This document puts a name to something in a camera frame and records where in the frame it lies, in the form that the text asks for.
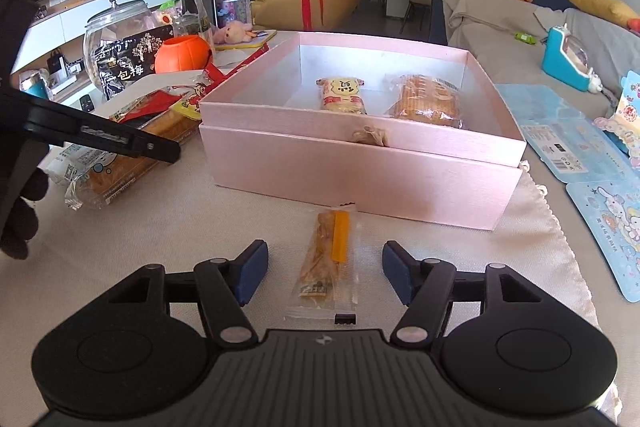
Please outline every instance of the tablecloth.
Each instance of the tablecloth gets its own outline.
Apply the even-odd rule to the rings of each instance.
[[[232,259],[252,240],[263,239],[270,267],[244,311],[260,335],[266,328],[290,327],[284,308],[315,210],[311,204],[216,187],[199,136],[183,147],[177,164],[159,166],[102,210],[70,210],[60,187],[51,187],[36,205],[40,230],[29,259],[0,257],[0,425],[26,427],[46,412],[30,371],[40,338],[145,264],[188,271],[212,257]],[[382,328],[388,335],[405,310],[382,272],[382,246],[391,239],[418,259],[438,257],[459,270],[508,264],[597,325],[574,253],[526,173],[495,232],[361,217],[359,328]],[[456,304],[450,327],[477,313],[477,305]],[[172,314],[202,331],[194,305],[172,306]],[[613,390],[606,401],[609,415],[615,396]]]

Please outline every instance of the ridged black surface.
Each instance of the ridged black surface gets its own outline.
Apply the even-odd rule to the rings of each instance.
[[[264,343],[219,358],[184,400],[146,417],[96,422],[53,412],[39,427],[606,427],[591,409],[520,420],[456,394],[430,357],[390,347],[376,330],[270,331]]]

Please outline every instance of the floor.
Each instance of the floor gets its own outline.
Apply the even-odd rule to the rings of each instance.
[[[408,39],[412,41],[428,40],[430,14],[427,12],[420,31],[420,16],[422,8],[414,10],[411,17],[400,34],[402,26],[401,19],[391,19],[385,17],[380,4],[370,0],[363,0],[358,5],[357,10],[340,28],[336,28],[338,33],[352,33],[357,35],[376,35],[379,37],[393,37],[397,39]]]

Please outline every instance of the blue gripper pad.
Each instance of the blue gripper pad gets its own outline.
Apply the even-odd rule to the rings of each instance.
[[[260,282],[267,273],[269,247],[267,243],[258,239],[249,245],[232,263],[239,268],[238,283],[234,288],[234,294],[238,304],[244,306],[254,296]]]
[[[382,269],[394,287],[396,295],[405,306],[411,304],[418,291],[414,287],[411,268],[420,268],[420,262],[395,241],[388,241],[382,249]]]

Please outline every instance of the orange pumpkin bucket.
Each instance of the orange pumpkin bucket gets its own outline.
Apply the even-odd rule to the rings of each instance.
[[[167,39],[156,54],[156,73],[202,70],[209,62],[211,48],[197,35]]]

